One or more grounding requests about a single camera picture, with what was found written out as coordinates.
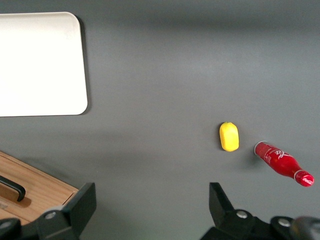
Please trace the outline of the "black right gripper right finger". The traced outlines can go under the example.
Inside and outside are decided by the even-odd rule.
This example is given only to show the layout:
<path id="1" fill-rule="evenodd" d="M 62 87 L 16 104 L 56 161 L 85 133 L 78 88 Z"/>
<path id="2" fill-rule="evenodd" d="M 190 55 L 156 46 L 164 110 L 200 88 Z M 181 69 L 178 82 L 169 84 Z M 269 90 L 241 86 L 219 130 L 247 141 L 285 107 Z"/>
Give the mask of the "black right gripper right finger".
<path id="1" fill-rule="evenodd" d="M 209 211 L 214 222 L 202 240 L 292 240 L 291 217 L 275 216 L 269 223 L 246 210 L 235 209 L 218 182 L 209 184 Z"/>

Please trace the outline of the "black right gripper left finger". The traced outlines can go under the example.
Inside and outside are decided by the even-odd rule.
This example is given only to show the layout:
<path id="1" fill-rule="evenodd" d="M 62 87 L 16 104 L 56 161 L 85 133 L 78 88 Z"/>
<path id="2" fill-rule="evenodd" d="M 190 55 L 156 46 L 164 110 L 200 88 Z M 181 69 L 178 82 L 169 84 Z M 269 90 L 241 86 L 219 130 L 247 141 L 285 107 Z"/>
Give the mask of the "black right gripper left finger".
<path id="1" fill-rule="evenodd" d="M 18 218 L 0 221 L 2 240 L 79 240 L 97 208 L 96 185 L 88 182 L 62 207 L 21 225 Z"/>

